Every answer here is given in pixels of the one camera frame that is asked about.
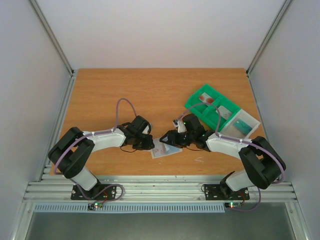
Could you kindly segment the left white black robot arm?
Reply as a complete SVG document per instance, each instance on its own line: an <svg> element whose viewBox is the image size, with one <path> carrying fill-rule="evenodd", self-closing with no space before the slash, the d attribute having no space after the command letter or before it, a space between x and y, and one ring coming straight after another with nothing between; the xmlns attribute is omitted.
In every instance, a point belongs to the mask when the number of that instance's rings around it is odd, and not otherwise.
<svg viewBox="0 0 320 240"><path fill-rule="evenodd" d="M108 148L132 146L136 151L147 151L155 147L152 126L138 115L132 122L111 129L89 132L78 127L70 128L48 152L55 169L82 188L89 199L101 193L98 179L86 168L91 153Z"/></svg>

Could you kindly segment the beige card holder wallet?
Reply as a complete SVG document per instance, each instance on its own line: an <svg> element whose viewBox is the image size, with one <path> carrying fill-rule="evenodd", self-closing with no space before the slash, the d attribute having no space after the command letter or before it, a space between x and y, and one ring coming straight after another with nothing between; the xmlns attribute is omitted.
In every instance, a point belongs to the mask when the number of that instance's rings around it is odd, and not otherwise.
<svg viewBox="0 0 320 240"><path fill-rule="evenodd" d="M181 148L160 142L159 138L153 140L154 148L150 150L152 159L166 157L173 154L181 153Z"/></svg>

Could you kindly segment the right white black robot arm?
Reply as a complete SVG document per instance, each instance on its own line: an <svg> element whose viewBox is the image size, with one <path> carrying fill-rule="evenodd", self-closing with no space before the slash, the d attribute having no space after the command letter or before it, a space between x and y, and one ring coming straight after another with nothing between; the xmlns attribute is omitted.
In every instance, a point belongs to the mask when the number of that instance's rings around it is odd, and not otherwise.
<svg viewBox="0 0 320 240"><path fill-rule="evenodd" d="M180 149L193 144L199 150L241 160L244 169L229 173L219 183L224 199L234 197L245 188L265 190L271 184L283 182L286 164L264 137L240 139L206 130L193 113L174 120L173 124L175 129L163 135L160 142Z"/></svg>

